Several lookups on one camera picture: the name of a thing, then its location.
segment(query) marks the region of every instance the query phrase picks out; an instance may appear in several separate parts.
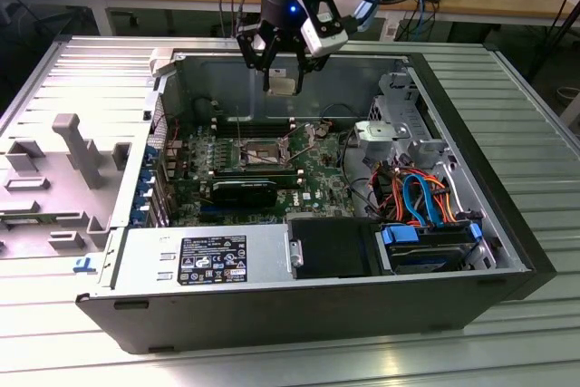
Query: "blue plastic clip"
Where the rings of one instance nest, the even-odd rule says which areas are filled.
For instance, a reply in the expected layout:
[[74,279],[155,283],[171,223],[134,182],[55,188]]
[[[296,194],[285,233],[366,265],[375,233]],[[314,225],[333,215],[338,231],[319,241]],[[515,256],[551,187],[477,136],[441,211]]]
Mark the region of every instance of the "blue plastic clip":
[[95,267],[94,263],[95,262],[93,261],[93,258],[91,256],[88,256],[88,255],[85,257],[77,258],[76,262],[74,262],[74,267],[72,268],[72,271],[74,273],[97,272],[97,268]]
[[483,238],[483,233],[481,232],[481,228],[473,222],[469,224],[469,230],[471,230],[471,235],[477,240],[478,242]]
[[159,156],[159,152],[155,147],[151,147],[150,145],[145,146],[145,155],[143,158],[146,162],[149,162],[153,159],[156,159]]
[[394,242],[394,238],[392,237],[392,232],[391,232],[390,227],[385,227],[381,232],[381,236],[382,236],[382,242],[384,243],[384,245],[390,245]]

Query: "power supply label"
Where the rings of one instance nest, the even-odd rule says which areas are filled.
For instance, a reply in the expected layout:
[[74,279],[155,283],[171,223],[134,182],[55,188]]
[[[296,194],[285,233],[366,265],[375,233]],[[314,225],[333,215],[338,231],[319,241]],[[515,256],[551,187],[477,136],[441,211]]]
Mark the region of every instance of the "power supply label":
[[245,236],[181,239],[178,273],[178,282],[181,285],[216,285],[246,281]]

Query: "side panel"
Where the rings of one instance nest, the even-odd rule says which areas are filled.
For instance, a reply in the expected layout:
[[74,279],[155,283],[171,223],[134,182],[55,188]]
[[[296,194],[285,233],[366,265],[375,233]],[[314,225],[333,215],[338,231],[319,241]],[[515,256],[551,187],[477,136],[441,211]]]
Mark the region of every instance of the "side panel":
[[429,90],[435,110],[449,130],[461,157],[466,161],[517,254],[524,265],[535,272],[526,286],[508,298],[524,299],[554,278],[556,270],[423,55],[411,55],[411,63],[416,68],[421,83]]
[[128,353],[186,351],[460,329],[528,279],[522,273],[122,300],[81,295],[77,305]]

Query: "metal workbench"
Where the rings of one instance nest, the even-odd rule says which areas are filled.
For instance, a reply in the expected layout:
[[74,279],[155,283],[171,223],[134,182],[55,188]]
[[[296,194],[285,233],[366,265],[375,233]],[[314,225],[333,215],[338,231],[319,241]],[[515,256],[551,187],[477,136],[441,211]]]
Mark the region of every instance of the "metal workbench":
[[[77,111],[82,119],[83,114],[85,119],[98,114],[101,122],[105,117],[106,128],[95,129],[88,121],[85,127],[100,147],[120,138],[130,141],[154,85],[152,50],[202,44],[87,37],[55,43],[0,121],[0,151],[11,138],[41,133],[43,150],[60,150],[63,145],[50,132],[56,108]],[[378,48],[377,43],[353,45],[370,52]],[[9,373],[0,375],[0,383],[577,385],[580,144],[501,54],[476,44],[390,47],[425,55],[558,270],[557,278],[525,301],[490,309],[460,332],[131,355],[74,305],[77,291],[95,276],[76,276],[73,258],[2,260],[0,372]],[[0,170],[5,165],[0,160]]]

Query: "floor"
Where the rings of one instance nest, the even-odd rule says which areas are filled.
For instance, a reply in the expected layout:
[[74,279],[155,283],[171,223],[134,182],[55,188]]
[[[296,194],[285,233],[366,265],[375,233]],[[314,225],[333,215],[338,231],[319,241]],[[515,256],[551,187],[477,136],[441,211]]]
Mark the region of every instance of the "floor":
[[[34,14],[40,18],[66,12],[61,7],[31,5]],[[51,34],[97,34],[90,20],[63,19],[51,22],[35,30],[34,18],[22,7],[11,8],[12,23],[0,27],[0,111],[4,111],[14,98],[26,78],[41,59],[52,41]],[[162,11],[136,10],[138,26],[127,16],[115,16],[119,35],[142,36],[219,36],[218,15],[210,12],[174,12],[175,28],[169,29]],[[430,33],[430,41],[441,43],[448,36],[450,24],[436,23]],[[357,39],[377,40],[382,29],[382,20],[376,20],[372,28]],[[486,25],[454,24],[449,35],[453,43],[480,43]],[[526,73],[530,60],[544,38],[545,29],[532,26],[502,25],[492,30],[486,43],[494,44],[521,73]],[[537,76],[533,85],[556,113],[560,113],[566,102],[558,100],[556,89],[562,86],[580,88],[577,65],[580,60],[578,38],[568,35],[560,44],[549,62]]]

